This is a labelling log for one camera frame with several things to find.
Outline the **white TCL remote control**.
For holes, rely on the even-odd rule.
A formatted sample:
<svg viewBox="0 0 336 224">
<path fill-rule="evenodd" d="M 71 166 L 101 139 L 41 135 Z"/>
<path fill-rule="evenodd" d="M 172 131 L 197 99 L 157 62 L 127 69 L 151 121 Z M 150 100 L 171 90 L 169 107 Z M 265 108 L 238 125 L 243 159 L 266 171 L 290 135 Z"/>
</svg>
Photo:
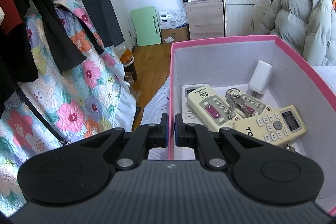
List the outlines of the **white TCL remote control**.
<svg viewBox="0 0 336 224">
<path fill-rule="evenodd" d="M 192 91 L 198 88 L 205 87 L 205 86 L 210 86 L 210 85 L 209 84 L 183 85 L 181 113 L 182 113 L 182 118 L 183 118 L 184 123 L 191 122 L 191 123 L 203 125 L 203 122 L 201 121 L 201 119 L 198 117 L 196 112 L 188 104 L 187 97 Z"/>
</svg>

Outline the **long cream remote control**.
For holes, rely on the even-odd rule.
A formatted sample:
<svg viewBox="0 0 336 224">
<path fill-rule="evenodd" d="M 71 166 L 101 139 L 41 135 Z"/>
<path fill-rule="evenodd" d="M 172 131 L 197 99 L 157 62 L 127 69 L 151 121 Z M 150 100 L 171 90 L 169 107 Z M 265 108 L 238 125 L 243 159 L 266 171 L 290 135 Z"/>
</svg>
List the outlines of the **long cream remote control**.
<svg viewBox="0 0 336 224">
<path fill-rule="evenodd" d="M 232 118 L 229 117 L 229 104 L 209 86 L 189 92 L 187 102 L 213 132 L 218 132 L 223 127 L 232 128 L 237 121 L 242 120 L 242 117 L 235 112 Z"/>
</svg>

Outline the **metal key bunch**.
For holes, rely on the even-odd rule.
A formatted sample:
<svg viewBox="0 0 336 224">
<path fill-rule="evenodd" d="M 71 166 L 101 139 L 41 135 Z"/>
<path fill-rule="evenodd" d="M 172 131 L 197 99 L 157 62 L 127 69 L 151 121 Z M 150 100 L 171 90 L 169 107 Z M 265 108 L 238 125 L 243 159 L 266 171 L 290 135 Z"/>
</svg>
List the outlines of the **metal key bunch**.
<svg viewBox="0 0 336 224">
<path fill-rule="evenodd" d="M 251 117 L 251 112 L 247 109 L 245 101 L 241 96 L 241 92 L 237 88 L 230 88 L 226 91 L 226 99 L 229 104 L 228 118 L 232 119 L 234 117 L 234 112 L 236 108 L 239 108 L 246 117 Z"/>
</svg>

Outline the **cream remote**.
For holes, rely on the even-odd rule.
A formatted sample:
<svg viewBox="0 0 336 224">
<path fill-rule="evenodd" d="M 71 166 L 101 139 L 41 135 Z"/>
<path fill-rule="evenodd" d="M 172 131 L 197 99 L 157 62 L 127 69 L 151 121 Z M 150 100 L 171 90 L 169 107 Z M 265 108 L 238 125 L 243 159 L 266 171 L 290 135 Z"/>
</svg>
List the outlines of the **cream remote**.
<svg viewBox="0 0 336 224">
<path fill-rule="evenodd" d="M 273 110 L 273 108 L 267 104 L 264 104 L 264 102 L 261 102 L 257 98 L 242 93 L 240 95 L 235 94 L 233 92 L 230 92 L 230 95 L 233 95 L 234 97 L 241 98 L 244 101 L 245 107 L 247 111 L 250 113 L 251 116 L 257 116 L 262 113 L 270 112 Z M 229 99 L 227 99 L 227 96 L 224 96 L 223 99 L 225 99 L 227 102 L 229 102 Z M 239 107 L 239 105 L 236 105 L 234 108 L 234 111 L 236 114 L 239 114 L 243 118 L 248 118 L 250 116 L 247 116 L 245 112 Z"/>
</svg>

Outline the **pink storage box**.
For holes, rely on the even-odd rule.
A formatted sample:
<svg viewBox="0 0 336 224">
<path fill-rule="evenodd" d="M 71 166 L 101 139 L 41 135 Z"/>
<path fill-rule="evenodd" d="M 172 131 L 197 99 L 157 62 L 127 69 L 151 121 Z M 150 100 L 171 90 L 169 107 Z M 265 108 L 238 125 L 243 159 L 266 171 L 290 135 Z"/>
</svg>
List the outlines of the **pink storage box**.
<svg viewBox="0 0 336 224">
<path fill-rule="evenodd" d="M 294 148 L 322 168 L 317 203 L 335 214 L 335 90 L 321 77 L 323 71 L 273 35 L 177 42 L 171 48 L 169 120 L 182 114 L 197 121 L 186 98 L 204 84 L 219 96 L 230 88 L 253 94 L 268 110 L 294 106 L 307 129 Z"/>
</svg>

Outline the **white rounded charger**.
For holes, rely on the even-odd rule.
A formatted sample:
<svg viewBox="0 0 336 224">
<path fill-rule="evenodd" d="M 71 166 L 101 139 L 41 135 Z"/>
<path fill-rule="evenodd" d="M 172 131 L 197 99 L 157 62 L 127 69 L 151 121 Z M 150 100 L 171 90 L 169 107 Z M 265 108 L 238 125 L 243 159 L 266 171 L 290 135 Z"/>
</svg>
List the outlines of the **white rounded charger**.
<svg viewBox="0 0 336 224">
<path fill-rule="evenodd" d="M 270 83 L 272 76 L 272 65 L 259 60 L 248 83 L 248 89 L 252 91 L 254 96 L 256 94 L 263 95 Z"/>
</svg>

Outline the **beige remote control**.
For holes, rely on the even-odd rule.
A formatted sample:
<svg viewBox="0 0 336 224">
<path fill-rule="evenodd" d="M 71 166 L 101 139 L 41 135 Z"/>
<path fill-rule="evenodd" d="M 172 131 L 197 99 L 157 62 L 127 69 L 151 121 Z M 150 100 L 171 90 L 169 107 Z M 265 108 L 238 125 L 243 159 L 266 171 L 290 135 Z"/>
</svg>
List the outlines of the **beige remote control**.
<svg viewBox="0 0 336 224">
<path fill-rule="evenodd" d="M 293 105 L 241 119 L 233 129 L 253 138 L 281 146 L 306 134 L 306 126 Z"/>
</svg>

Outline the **small trash bin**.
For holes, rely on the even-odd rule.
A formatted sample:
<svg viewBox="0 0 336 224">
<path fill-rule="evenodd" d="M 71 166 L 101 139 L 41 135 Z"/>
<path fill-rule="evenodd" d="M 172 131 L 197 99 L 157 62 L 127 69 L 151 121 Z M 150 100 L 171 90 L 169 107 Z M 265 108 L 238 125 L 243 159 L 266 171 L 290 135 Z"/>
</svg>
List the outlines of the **small trash bin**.
<svg viewBox="0 0 336 224">
<path fill-rule="evenodd" d="M 133 52 L 126 48 L 125 52 L 120 57 L 120 61 L 123 64 L 125 73 L 130 73 L 133 77 L 134 82 L 136 82 L 138 77 L 134 65 L 135 58 Z"/>
</svg>

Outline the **floral quilt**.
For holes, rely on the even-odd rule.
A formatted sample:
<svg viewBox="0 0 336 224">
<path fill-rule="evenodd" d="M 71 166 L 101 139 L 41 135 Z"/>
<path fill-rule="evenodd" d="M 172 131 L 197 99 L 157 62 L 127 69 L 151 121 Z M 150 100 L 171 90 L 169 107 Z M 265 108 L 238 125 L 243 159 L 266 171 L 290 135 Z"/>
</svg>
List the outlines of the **floral quilt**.
<svg viewBox="0 0 336 224">
<path fill-rule="evenodd" d="M 136 101 L 125 81 L 123 64 L 113 47 L 104 48 L 86 10 L 75 0 L 57 0 L 56 13 L 68 37 L 85 56 L 78 66 L 60 72 L 52 57 L 42 17 L 26 18 L 31 51 L 39 77 L 21 89 L 46 120 L 25 103 L 1 118 L 1 212 L 13 215 L 25 204 L 18 185 L 20 166 L 29 158 L 114 127 L 130 130 Z"/>
</svg>

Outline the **cardboard box on floor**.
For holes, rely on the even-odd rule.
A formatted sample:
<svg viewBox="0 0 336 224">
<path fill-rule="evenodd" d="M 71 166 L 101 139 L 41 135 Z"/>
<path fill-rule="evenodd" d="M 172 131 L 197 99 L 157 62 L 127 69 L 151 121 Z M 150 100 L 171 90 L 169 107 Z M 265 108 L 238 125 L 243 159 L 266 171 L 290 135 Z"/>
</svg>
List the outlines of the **cardboard box on floor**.
<svg viewBox="0 0 336 224">
<path fill-rule="evenodd" d="M 189 26 L 172 29 L 162 29 L 161 39 L 163 44 L 187 41 L 190 39 Z"/>
</svg>

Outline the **green folding table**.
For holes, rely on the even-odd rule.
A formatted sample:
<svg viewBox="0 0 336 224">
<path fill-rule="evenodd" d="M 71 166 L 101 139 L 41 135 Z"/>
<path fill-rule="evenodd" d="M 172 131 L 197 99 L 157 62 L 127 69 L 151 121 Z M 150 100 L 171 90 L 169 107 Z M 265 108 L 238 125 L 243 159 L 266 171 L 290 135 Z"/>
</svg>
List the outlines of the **green folding table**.
<svg viewBox="0 0 336 224">
<path fill-rule="evenodd" d="M 130 17 L 139 47 L 161 44 L 161 33 L 154 6 L 132 10 Z"/>
</svg>

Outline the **white printed packages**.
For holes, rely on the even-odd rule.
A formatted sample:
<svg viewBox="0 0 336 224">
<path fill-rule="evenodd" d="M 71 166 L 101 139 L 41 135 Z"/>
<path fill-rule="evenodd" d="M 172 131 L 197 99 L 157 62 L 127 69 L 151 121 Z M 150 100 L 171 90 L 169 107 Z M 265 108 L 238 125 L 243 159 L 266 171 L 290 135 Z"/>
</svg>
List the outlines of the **white printed packages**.
<svg viewBox="0 0 336 224">
<path fill-rule="evenodd" d="M 187 12 L 185 8 L 180 10 L 160 11 L 158 15 L 159 27 L 161 30 L 179 28 L 188 23 Z"/>
</svg>

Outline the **grey puffer jacket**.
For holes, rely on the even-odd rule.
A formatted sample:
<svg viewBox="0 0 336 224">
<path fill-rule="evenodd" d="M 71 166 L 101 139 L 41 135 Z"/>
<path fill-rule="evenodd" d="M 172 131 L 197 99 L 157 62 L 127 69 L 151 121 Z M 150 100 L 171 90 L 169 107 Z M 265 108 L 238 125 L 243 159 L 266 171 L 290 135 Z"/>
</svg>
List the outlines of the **grey puffer jacket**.
<svg viewBox="0 0 336 224">
<path fill-rule="evenodd" d="M 311 66 L 335 66 L 331 0 L 273 0 L 256 34 L 278 36 Z"/>
</svg>

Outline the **hanging dark clothes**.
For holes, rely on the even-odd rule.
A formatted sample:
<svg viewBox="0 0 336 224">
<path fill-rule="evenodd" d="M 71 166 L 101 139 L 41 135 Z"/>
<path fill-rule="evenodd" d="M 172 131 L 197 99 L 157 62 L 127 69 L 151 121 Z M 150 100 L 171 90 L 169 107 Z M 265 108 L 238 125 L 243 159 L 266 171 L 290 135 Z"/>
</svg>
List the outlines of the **hanging dark clothes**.
<svg viewBox="0 0 336 224">
<path fill-rule="evenodd" d="M 98 48 L 119 46 L 125 40 L 110 0 L 82 0 L 86 11 L 102 39 Z M 26 30 L 25 16 L 33 3 L 42 16 L 52 57 L 60 72 L 70 70 L 86 58 L 71 42 L 56 13 L 53 0 L 1 0 L 4 19 L 1 21 L 1 111 L 5 102 L 15 93 L 17 83 L 30 83 L 38 79 Z"/>
</svg>

